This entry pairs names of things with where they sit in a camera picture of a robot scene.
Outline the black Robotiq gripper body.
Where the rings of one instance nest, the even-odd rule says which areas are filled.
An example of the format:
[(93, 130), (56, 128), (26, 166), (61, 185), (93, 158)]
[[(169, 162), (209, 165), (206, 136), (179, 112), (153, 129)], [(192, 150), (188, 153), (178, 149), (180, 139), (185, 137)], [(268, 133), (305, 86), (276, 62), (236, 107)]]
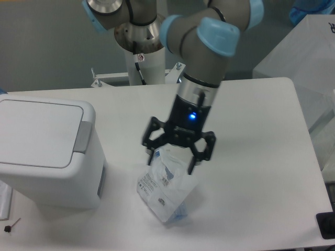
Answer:
[(164, 125), (164, 143), (193, 149), (200, 139), (207, 143), (211, 141), (211, 132), (203, 132), (211, 109), (204, 102), (204, 93), (199, 94), (194, 103), (178, 95), (175, 97), (170, 116)]

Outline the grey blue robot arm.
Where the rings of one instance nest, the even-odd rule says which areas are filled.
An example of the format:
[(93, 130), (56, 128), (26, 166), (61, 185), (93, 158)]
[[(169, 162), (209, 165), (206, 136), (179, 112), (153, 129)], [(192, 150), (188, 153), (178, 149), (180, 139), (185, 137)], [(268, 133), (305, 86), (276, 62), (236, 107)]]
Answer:
[(166, 48), (185, 62), (170, 116), (152, 117), (142, 137), (150, 155), (171, 144), (189, 148), (195, 165), (211, 159), (216, 136), (203, 131), (211, 106), (235, 55), (240, 34), (258, 25), (262, 1), (206, 1), (190, 16), (171, 15), (159, 22), (156, 1), (82, 1), (98, 31), (122, 29), (125, 47), (133, 54)]

